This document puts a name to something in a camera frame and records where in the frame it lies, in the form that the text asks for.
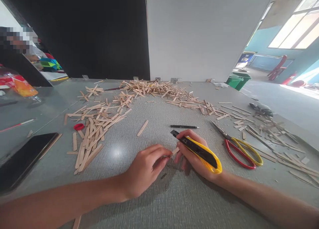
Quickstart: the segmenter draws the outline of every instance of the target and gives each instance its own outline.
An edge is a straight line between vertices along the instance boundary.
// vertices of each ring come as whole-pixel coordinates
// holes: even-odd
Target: black pen
[[[185,125],[171,125],[171,128],[199,128],[196,126],[185,126]]]

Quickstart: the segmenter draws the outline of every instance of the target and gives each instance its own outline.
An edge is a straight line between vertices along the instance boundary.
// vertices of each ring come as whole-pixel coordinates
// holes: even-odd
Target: scissors
[[[252,161],[252,163],[256,166],[262,166],[264,164],[262,158],[260,157],[259,153],[256,152],[255,149],[253,149],[248,143],[245,143],[237,138],[234,138],[234,137],[230,137],[221,127],[219,127],[216,123],[214,123],[213,121],[211,121],[213,123],[213,125],[219,130],[219,132],[225,137],[225,144],[226,144],[226,148],[227,148],[227,151],[230,153],[230,155],[232,156],[232,158],[238,162],[241,166],[247,168],[247,167],[250,167],[248,165],[245,165],[243,164],[242,162],[240,162],[236,157],[235,155],[230,151],[229,149],[229,145],[232,146],[232,148],[234,148],[236,151],[238,151],[239,153],[244,153],[246,157],[244,157],[245,159],[249,159],[250,161]],[[235,146],[233,145],[230,141],[233,141],[236,143],[236,145],[240,148],[240,150]],[[258,161],[256,161],[255,159],[253,159],[247,152],[246,150],[242,147],[242,145],[245,145],[250,151],[252,151],[258,158]]]

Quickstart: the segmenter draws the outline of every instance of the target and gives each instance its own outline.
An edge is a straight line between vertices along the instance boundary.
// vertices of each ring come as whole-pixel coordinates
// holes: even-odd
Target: red scissors handle
[[[248,158],[239,148],[237,148],[235,145],[233,145],[228,139],[225,139],[225,145],[226,145],[226,148],[227,148],[227,151],[229,152],[230,156],[232,156],[232,158],[239,164],[241,165],[243,168],[246,168],[246,169],[255,169],[256,168],[256,165],[254,164],[253,161],[250,160],[250,158]],[[229,148],[229,145],[235,149],[241,156],[243,156],[247,162],[249,162],[251,164],[251,166],[249,165],[246,165],[244,163],[242,163],[241,161],[239,161],[235,155],[232,153],[232,151],[230,150]]]

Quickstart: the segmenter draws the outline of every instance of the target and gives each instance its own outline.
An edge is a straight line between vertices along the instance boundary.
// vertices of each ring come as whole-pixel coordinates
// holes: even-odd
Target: scissors blade
[[[232,137],[230,137],[221,127],[219,127],[216,123],[214,123],[213,121],[211,121],[213,123],[213,125],[218,129],[218,131],[226,138],[231,140]]]

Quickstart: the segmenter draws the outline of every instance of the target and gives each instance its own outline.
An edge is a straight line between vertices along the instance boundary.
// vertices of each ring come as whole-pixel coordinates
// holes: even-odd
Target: white wall
[[[147,0],[151,80],[225,82],[270,0]]]
[[[23,40],[29,41],[29,43],[32,44],[32,41],[30,41],[30,37],[27,35],[26,32],[23,31],[23,28],[20,26],[20,24],[13,17],[13,15],[10,13],[8,8],[3,4],[1,0],[0,0],[0,26],[12,27],[13,31],[21,32],[20,35],[22,35]]]

